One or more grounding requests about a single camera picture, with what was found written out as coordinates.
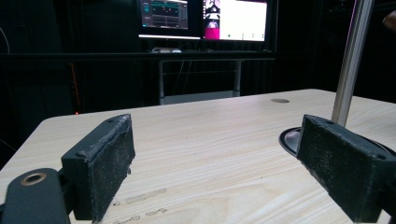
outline round hole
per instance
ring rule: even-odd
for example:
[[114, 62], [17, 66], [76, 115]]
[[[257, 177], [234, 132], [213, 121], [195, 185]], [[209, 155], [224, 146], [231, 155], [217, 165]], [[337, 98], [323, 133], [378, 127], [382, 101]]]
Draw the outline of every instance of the round hole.
[[44, 173], [36, 173], [36, 174], [28, 175], [21, 181], [21, 184], [23, 186], [35, 185], [41, 182], [43, 179], [45, 179], [46, 176], [47, 175]]
[[272, 99], [271, 101], [275, 102], [275, 103], [281, 103], [281, 104], [286, 104], [286, 103], [290, 102], [289, 100], [286, 100], [286, 99]]

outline metal rod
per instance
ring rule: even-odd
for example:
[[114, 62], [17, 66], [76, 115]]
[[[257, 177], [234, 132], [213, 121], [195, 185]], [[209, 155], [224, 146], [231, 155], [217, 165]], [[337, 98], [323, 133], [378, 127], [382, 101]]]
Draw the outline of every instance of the metal rod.
[[332, 110], [332, 121], [342, 126], [347, 124], [350, 103], [355, 88], [356, 77], [361, 61], [361, 53], [367, 34], [368, 23], [374, 0], [356, 0], [346, 42], [341, 75]]

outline wooden table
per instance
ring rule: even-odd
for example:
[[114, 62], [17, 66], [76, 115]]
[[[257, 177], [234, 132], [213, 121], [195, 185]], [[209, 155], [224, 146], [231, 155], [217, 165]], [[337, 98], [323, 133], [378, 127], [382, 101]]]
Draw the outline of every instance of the wooden table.
[[[289, 91], [47, 119], [0, 172], [0, 203], [13, 178], [59, 170], [62, 155], [100, 122], [131, 113], [132, 174], [104, 223], [351, 223], [278, 143], [303, 114], [329, 119], [334, 98]], [[395, 149], [396, 105], [354, 97], [346, 127]], [[388, 221], [383, 212], [379, 222]]]

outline computer monitor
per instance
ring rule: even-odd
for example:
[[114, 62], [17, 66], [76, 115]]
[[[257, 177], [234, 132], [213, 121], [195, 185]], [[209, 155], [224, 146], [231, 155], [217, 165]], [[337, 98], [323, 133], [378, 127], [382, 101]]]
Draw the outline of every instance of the computer monitor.
[[198, 0], [137, 0], [139, 37], [200, 39]]
[[265, 0], [203, 0], [203, 39], [264, 41]]

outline black bracket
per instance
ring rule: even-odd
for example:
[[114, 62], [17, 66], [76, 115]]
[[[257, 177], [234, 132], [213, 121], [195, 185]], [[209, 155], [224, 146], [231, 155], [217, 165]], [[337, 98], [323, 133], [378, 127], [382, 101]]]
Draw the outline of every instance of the black bracket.
[[279, 141], [353, 222], [377, 222], [382, 209], [396, 217], [396, 153], [388, 147], [309, 115]]
[[37, 169], [15, 178], [2, 205], [1, 223], [70, 223], [102, 220], [134, 158], [131, 116], [103, 121], [62, 156], [63, 169]]

